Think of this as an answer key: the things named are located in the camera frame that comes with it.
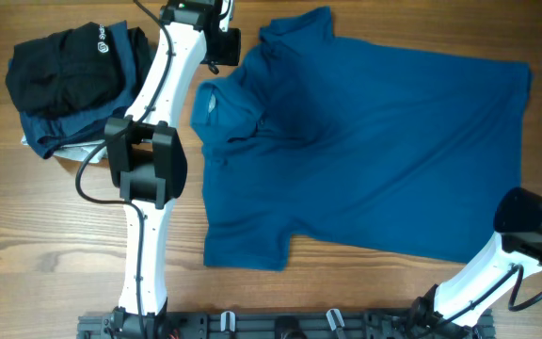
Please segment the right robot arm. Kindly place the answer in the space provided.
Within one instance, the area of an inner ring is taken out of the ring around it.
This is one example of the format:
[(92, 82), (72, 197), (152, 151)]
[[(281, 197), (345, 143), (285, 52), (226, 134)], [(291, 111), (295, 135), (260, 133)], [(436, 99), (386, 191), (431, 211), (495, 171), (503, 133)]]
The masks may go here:
[(404, 338), (491, 338), (490, 307), (510, 296), (511, 312), (542, 300), (542, 291), (518, 302), (524, 279), (542, 271), (542, 196), (521, 187), (500, 202), (494, 233), (450, 280), (433, 286), (411, 305), (399, 329)]

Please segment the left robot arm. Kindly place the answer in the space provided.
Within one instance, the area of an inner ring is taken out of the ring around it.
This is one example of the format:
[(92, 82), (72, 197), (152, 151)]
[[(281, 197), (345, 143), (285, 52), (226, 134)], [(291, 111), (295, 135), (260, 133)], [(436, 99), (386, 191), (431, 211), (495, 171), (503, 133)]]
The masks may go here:
[(112, 182), (127, 220), (125, 277), (118, 306), (95, 330), (82, 318), (80, 338), (171, 338), (165, 257), (172, 208), (186, 182), (177, 125), (199, 65), (212, 73), (239, 62), (241, 33), (232, 1), (170, 1), (157, 19), (160, 39), (137, 98), (111, 118), (104, 140)]

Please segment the blue polo shirt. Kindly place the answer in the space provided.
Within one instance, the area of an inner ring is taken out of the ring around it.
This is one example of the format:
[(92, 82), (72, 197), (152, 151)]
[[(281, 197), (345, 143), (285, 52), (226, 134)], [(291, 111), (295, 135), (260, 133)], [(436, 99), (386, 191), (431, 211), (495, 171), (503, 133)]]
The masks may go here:
[(277, 19), (200, 84), (206, 266), (281, 270), (295, 235), (468, 262), (521, 181), (525, 62), (338, 37)]

